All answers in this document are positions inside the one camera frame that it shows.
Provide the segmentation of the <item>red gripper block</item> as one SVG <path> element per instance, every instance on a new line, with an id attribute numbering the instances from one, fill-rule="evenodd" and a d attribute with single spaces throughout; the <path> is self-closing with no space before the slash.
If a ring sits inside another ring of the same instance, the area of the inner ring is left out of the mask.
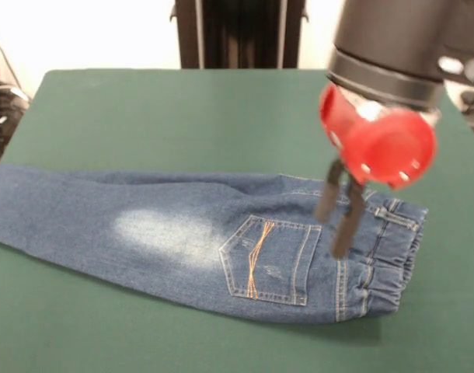
<path id="1" fill-rule="evenodd" d="M 364 213 L 362 184 L 383 183 L 398 190 L 414 183 L 432 164 L 437 138 L 433 126 L 420 113 L 359 96 L 352 102 L 347 91 L 333 83 L 320 96 L 319 118 L 340 156 L 330 164 L 315 208 L 319 223 L 327 223 L 335 209 L 344 166 L 354 177 L 346 190 L 349 206 L 331 247 L 332 255 L 341 259 L 348 254 Z"/>

